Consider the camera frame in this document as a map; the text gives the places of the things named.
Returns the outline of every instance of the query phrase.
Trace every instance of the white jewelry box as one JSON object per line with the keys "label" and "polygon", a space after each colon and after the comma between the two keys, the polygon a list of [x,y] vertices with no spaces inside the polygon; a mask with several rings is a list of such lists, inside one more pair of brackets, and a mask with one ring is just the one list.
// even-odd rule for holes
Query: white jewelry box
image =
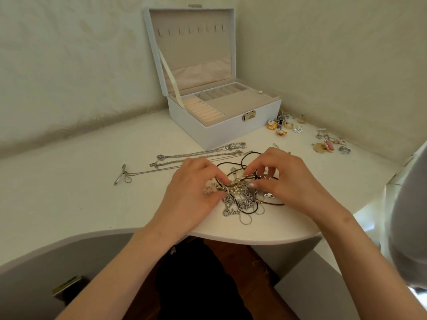
{"label": "white jewelry box", "polygon": [[171,118],[210,150],[275,119],[281,100],[236,78],[234,9],[154,9],[143,17]]}

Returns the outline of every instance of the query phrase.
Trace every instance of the wallpaper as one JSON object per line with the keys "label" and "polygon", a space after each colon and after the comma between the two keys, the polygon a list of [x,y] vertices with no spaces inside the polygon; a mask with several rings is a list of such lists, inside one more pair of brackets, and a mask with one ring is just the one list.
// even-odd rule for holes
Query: wallpaper
{"label": "wallpaper", "polygon": [[291,113],[397,162],[426,140],[427,0],[0,0],[0,156],[165,107],[141,10],[189,3],[236,8],[238,77]]}

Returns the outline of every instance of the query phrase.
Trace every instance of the brown floor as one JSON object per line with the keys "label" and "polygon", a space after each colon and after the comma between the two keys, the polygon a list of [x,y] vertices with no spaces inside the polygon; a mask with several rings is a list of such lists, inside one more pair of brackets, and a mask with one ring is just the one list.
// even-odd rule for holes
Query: brown floor
{"label": "brown floor", "polygon": [[[271,278],[262,259],[246,245],[204,239],[238,286],[240,295],[254,320],[298,320],[272,287]],[[160,310],[154,280],[161,261],[141,286],[123,320],[155,320]]]}

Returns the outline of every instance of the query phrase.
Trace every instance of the white table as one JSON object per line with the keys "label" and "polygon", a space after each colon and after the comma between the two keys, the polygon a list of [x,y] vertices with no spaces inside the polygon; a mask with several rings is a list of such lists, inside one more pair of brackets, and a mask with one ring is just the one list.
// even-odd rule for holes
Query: white table
{"label": "white table", "polygon": [[[316,128],[285,137],[260,128],[236,141],[263,152],[275,142],[304,159],[325,188],[353,213],[382,191],[399,166],[349,144],[349,155],[318,154]],[[133,177],[113,186],[122,164],[150,169],[158,154],[201,150],[167,111],[52,144],[0,161],[0,273],[69,242],[132,232],[156,211],[174,170]],[[249,163],[256,155],[245,160]],[[231,166],[223,166],[229,172]],[[315,236],[315,224],[283,206],[266,206],[249,226],[222,216],[220,203],[191,235],[241,244],[284,244]]]}

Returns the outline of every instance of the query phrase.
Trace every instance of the black pants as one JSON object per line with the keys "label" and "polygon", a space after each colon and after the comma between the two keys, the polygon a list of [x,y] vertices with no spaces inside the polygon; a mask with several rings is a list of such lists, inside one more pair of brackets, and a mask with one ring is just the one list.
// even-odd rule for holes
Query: black pants
{"label": "black pants", "polygon": [[233,278],[201,238],[175,246],[157,271],[158,320],[253,320]]}

